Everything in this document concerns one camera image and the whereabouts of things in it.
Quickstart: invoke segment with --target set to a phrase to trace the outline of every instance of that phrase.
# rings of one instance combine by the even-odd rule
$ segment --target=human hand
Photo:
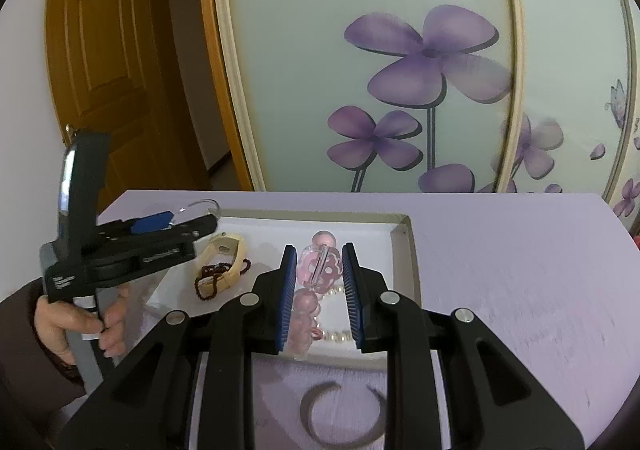
[[[118,286],[118,298],[104,312],[104,324],[94,315],[68,302],[49,303],[47,296],[41,296],[36,303],[33,325],[42,344],[67,365],[75,365],[76,360],[66,340],[65,330],[84,334],[100,333],[100,348],[106,357],[117,356],[126,350],[124,319],[127,314],[129,285]]]

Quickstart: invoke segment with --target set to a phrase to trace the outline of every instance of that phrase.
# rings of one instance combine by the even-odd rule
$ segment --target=brown door
[[[164,89],[162,40],[173,44],[165,33],[154,35],[150,0],[47,0],[47,62],[60,127],[111,134],[100,210],[127,189],[206,189],[193,127],[193,141],[185,142],[176,126],[185,121],[176,113],[189,113],[184,94],[180,100]]]

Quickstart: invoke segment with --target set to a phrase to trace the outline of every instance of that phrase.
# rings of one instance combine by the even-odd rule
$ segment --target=white wall
[[[211,78],[200,0],[169,0],[175,49],[193,128],[207,168],[229,150]]]
[[[56,237],[63,143],[44,53],[45,0],[0,10],[0,299],[38,277]]]

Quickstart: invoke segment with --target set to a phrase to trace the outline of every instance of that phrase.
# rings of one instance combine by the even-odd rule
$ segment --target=butterfly
[[[609,109],[609,107],[611,108],[613,119],[616,120],[616,125],[622,130],[625,126],[626,96],[620,80],[618,80],[616,87],[611,88],[611,101],[605,104],[604,108]]]

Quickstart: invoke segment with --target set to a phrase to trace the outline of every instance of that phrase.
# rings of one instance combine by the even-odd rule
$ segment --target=metal bolt
[[[475,315],[471,310],[463,307],[456,311],[456,318],[461,322],[468,324],[469,322],[473,321],[473,319],[475,318]]]
[[[380,295],[380,300],[385,304],[395,305],[400,302],[400,295],[398,293],[394,293],[393,291],[385,291],[382,295]]]
[[[182,322],[184,322],[185,318],[186,318],[186,316],[184,315],[184,313],[182,311],[171,311],[166,316],[166,322],[169,325],[180,325]]]
[[[240,303],[245,306],[256,305],[260,302],[260,297],[255,293],[246,293],[240,297]]]

